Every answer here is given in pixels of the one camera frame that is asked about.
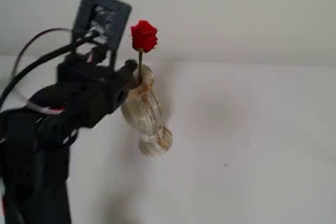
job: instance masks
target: white wall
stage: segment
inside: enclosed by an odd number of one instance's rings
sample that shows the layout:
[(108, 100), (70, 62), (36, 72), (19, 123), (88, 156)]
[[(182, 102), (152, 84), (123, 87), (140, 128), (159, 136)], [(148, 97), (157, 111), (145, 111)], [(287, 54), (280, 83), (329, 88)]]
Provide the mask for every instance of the white wall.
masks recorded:
[[(0, 54), (17, 54), (40, 30), (71, 27), (79, 1), (0, 0)], [(159, 28), (155, 58), (336, 66), (335, 0), (123, 1), (133, 6), (128, 29), (139, 19)], [(65, 41), (51, 36), (30, 54)], [(134, 56), (127, 36), (120, 54)]]
[[(0, 80), (13, 61), (0, 58)], [(336, 223), (335, 69), (147, 63), (172, 149), (142, 155), (120, 110), (81, 131), (69, 179), (74, 224)], [(29, 75), (23, 91), (52, 83), (55, 64)]]

